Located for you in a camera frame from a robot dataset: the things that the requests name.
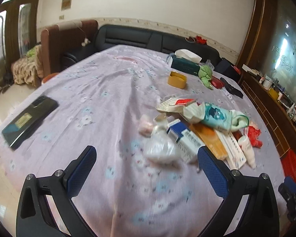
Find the yellow plastic box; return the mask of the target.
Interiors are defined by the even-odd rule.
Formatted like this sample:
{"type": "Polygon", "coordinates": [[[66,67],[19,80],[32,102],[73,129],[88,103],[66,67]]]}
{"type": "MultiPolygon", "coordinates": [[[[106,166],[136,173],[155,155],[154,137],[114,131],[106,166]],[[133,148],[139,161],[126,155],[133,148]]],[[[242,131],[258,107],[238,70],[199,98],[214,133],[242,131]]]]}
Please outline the yellow plastic box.
{"type": "Polygon", "coordinates": [[[167,83],[172,87],[184,89],[186,87],[187,78],[185,75],[171,71],[167,83]]]}

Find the wooden glass door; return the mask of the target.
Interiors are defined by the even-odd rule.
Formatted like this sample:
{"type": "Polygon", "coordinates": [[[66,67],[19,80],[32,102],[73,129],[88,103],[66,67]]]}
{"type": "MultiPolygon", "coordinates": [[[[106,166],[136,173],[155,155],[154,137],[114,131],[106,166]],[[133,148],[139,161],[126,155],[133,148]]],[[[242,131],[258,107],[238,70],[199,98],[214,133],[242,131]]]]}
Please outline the wooden glass door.
{"type": "Polygon", "coordinates": [[[39,0],[0,0],[0,91],[13,82],[11,66],[37,43],[39,0]]]}

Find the green knitted cloth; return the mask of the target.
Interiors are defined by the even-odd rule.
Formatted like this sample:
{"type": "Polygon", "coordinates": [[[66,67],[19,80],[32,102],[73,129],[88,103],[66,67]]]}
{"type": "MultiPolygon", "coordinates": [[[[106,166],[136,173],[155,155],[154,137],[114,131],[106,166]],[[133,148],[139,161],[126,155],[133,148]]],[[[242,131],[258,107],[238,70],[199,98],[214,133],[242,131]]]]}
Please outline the green knitted cloth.
{"type": "Polygon", "coordinates": [[[213,90],[213,86],[211,84],[212,69],[208,65],[200,66],[198,77],[206,88],[213,90]]]}

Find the black smartphone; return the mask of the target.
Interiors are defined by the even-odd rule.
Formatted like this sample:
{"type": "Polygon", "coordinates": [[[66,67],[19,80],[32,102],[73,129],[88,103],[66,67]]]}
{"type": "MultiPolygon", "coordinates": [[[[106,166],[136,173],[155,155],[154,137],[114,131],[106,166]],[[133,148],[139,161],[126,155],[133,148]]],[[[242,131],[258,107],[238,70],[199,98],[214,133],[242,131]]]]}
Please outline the black smartphone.
{"type": "Polygon", "coordinates": [[[57,101],[45,95],[35,99],[2,130],[9,147],[16,150],[58,106],[57,101]]]}

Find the blue white medicine box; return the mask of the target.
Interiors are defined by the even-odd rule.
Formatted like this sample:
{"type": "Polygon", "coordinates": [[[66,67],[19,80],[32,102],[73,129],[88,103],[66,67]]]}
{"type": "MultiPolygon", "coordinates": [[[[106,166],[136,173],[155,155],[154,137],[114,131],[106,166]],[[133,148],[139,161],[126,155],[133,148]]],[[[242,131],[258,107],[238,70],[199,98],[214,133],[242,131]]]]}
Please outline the blue white medicine box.
{"type": "Polygon", "coordinates": [[[177,144],[181,158],[187,164],[194,163],[199,148],[205,146],[203,141],[179,119],[167,124],[167,135],[177,144]]]}

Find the black leather sofa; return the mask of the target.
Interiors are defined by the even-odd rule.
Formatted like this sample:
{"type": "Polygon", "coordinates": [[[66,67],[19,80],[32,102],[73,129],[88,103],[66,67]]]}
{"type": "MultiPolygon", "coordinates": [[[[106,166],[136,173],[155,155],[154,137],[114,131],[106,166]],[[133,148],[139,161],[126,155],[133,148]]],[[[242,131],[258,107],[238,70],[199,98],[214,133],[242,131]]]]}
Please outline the black leather sofa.
{"type": "Polygon", "coordinates": [[[213,66],[221,61],[219,52],[206,44],[189,41],[173,34],[119,25],[103,25],[85,47],[72,48],[60,56],[64,70],[85,58],[116,45],[130,45],[171,54],[179,49],[187,49],[201,57],[202,62],[210,60],[213,66]]]}

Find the clear plastic bag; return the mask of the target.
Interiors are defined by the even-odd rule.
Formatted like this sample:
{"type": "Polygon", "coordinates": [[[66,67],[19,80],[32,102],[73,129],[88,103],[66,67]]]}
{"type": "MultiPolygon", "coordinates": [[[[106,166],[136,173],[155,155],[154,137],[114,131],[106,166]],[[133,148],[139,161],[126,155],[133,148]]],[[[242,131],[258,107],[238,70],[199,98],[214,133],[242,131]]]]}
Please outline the clear plastic bag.
{"type": "Polygon", "coordinates": [[[155,126],[145,142],[143,156],[157,164],[169,164],[180,159],[176,143],[168,136],[163,126],[155,126]]]}

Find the orange cardboard box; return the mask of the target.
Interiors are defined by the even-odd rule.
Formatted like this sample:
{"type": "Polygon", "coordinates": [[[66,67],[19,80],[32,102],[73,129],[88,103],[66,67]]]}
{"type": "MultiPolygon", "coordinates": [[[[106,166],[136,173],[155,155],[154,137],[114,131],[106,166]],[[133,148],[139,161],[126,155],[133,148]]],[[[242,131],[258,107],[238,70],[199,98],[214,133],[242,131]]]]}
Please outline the orange cardboard box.
{"type": "Polygon", "coordinates": [[[206,144],[217,159],[222,161],[227,159],[228,153],[214,129],[202,123],[190,124],[189,127],[206,144]]]}

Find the pink crumpled tissue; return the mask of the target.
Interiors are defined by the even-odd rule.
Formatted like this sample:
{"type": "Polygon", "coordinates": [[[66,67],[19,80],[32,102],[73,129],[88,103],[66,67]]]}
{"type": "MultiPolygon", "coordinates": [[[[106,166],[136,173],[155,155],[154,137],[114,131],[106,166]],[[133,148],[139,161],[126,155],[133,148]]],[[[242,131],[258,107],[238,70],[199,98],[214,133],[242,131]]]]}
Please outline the pink crumpled tissue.
{"type": "Polygon", "coordinates": [[[142,115],[138,125],[138,132],[145,136],[150,137],[154,128],[153,121],[148,115],[142,115]]]}

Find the white red snack bag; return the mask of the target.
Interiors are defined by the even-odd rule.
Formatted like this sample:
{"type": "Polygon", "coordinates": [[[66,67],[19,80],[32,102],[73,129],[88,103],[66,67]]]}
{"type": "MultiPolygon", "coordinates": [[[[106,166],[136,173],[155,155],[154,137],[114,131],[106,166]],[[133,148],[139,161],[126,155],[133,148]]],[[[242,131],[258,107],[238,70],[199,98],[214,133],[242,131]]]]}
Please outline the white red snack bag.
{"type": "Polygon", "coordinates": [[[165,113],[178,113],[190,124],[197,124],[205,119],[205,104],[195,99],[169,98],[156,106],[156,110],[165,113]]]}

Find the floral lilac tablecloth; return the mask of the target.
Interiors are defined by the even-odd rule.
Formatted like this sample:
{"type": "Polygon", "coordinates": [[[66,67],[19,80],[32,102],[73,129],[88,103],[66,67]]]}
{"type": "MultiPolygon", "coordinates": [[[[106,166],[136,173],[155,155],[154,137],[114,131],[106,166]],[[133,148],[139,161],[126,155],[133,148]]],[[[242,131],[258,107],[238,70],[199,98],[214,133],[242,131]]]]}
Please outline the floral lilac tablecloth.
{"type": "Polygon", "coordinates": [[[186,88],[170,86],[167,55],[118,45],[71,66],[34,91],[7,117],[7,125],[40,95],[58,102],[17,150],[0,130],[0,165],[20,190],[26,176],[49,176],[92,145],[97,161],[73,199],[99,236],[197,236],[221,203],[203,172],[181,160],[158,166],[143,156],[138,132],[142,115],[154,118],[169,98],[195,99],[246,114],[261,130],[257,166],[247,176],[267,173],[274,188],[284,180],[279,154],[256,108],[247,97],[206,88],[188,76],[186,88]]]}

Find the teal wet wipes pack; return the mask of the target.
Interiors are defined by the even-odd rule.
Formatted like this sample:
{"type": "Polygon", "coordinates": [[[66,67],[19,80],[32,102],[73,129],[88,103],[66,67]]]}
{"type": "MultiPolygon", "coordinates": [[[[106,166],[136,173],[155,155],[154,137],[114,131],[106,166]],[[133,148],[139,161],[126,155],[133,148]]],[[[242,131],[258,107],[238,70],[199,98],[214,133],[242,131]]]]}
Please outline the teal wet wipes pack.
{"type": "Polygon", "coordinates": [[[201,123],[221,132],[235,132],[249,126],[249,118],[237,110],[227,110],[212,103],[199,105],[204,118],[201,123]]]}

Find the red plastic basket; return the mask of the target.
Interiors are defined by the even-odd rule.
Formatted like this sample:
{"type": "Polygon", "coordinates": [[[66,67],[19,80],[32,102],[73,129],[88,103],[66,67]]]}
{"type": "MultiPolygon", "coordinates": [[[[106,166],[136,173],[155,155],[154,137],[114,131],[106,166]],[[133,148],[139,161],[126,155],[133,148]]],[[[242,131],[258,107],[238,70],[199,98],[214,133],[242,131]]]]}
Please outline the red plastic basket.
{"type": "Polygon", "coordinates": [[[296,154],[292,149],[281,157],[281,163],[285,176],[290,176],[296,182],[296,154]]]}

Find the white tube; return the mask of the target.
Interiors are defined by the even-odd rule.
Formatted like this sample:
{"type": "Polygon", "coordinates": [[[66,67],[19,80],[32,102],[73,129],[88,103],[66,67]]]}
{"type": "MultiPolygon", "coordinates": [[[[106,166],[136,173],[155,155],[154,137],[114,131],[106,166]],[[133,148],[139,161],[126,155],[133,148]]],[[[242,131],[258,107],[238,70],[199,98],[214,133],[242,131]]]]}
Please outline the white tube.
{"type": "Polygon", "coordinates": [[[251,168],[256,168],[256,160],[255,160],[255,153],[253,147],[251,145],[250,139],[247,135],[243,135],[238,139],[238,145],[242,149],[247,163],[250,165],[251,168]]]}

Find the red ribbon decoration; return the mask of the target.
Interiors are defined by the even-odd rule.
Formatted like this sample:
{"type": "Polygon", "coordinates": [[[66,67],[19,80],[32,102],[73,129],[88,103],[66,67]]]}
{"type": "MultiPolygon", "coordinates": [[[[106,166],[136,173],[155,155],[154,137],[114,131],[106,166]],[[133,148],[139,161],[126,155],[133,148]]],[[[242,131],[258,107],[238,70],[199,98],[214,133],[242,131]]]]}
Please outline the red ribbon decoration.
{"type": "Polygon", "coordinates": [[[198,44],[201,44],[201,45],[206,45],[207,44],[207,40],[202,38],[201,36],[189,36],[188,38],[185,38],[185,40],[188,42],[188,43],[191,43],[191,44],[194,44],[194,43],[198,43],[198,44]]]}

